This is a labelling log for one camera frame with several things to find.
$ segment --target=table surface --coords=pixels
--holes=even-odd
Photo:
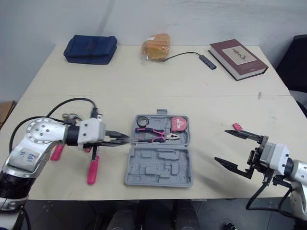
[[[286,143],[292,159],[307,161],[307,119],[296,105],[260,48],[248,47],[269,69],[265,74],[235,81],[208,53],[208,46],[173,46],[171,55],[195,51],[207,56],[217,69],[210,70],[197,56],[182,55],[164,63],[140,58],[140,46],[118,46],[106,66],[68,63],[65,47],[56,46],[1,130],[0,163],[8,154],[9,137],[23,119],[46,115],[55,105],[72,97],[93,99],[108,130],[130,134],[138,114],[155,114],[157,108],[170,115],[189,117],[194,185],[191,188],[127,186],[124,176],[130,145],[101,147],[97,181],[86,183],[90,156],[76,147],[65,147],[59,161],[49,161],[30,192],[31,199],[122,200],[173,198],[251,197],[263,176],[251,180],[229,172],[214,157],[247,167],[252,140],[224,132],[239,122],[244,128],[267,135],[273,143]],[[91,105],[72,102],[55,112],[89,116]],[[15,144],[24,135],[17,133]],[[283,196],[285,189],[270,185],[260,197]]]

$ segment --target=sticker label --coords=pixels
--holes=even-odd
[[[24,149],[19,153],[19,159],[32,163],[36,160],[38,154],[35,152],[25,151]]]
[[[180,128],[180,127],[181,127],[181,124],[180,124],[180,119],[179,119],[179,118],[177,118],[177,119],[176,119],[176,121],[177,121],[177,128]]]

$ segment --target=gray tool case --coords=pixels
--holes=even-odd
[[[167,110],[157,110],[157,115],[137,115],[133,122],[131,149],[128,156],[125,183],[128,185],[150,185],[167,187],[191,187],[193,185],[192,159],[187,148],[190,142],[189,120],[180,139],[159,142],[138,142],[140,139],[157,137],[151,133],[138,133],[136,128],[139,117],[147,117],[146,128],[162,129],[170,133],[171,118],[178,115],[167,115]]]

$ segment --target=bread loaf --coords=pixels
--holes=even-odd
[[[142,45],[142,53],[151,60],[164,60],[169,52],[168,34],[150,36]]]

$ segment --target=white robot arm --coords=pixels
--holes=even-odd
[[[292,160],[289,158],[289,149],[285,144],[272,144],[268,142],[267,136],[260,136],[246,131],[227,130],[229,134],[243,139],[252,139],[260,146],[252,150],[248,159],[249,169],[240,171],[237,165],[229,161],[215,157],[226,169],[251,179],[254,170],[264,174],[262,187],[254,194],[249,200],[247,210],[259,210],[257,208],[250,208],[254,199],[268,186],[272,180],[273,185],[282,185],[289,188],[281,200],[278,209],[267,210],[279,211],[281,214],[299,220],[306,224],[307,209],[306,209],[306,196],[307,196],[307,163]],[[290,195],[290,203],[293,213],[282,211],[282,204],[286,197]]]
[[[93,108],[91,116],[78,126],[72,121],[63,123],[49,117],[35,119],[27,126],[24,138],[11,151],[0,171],[0,227],[9,230],[20,228],[20,210],[55,145],[93,147],[92,160],[95,161],[98,146],[129,143],[128,136],[105,129],[97,108]],[[104,141],[105,136],[112,139]]]

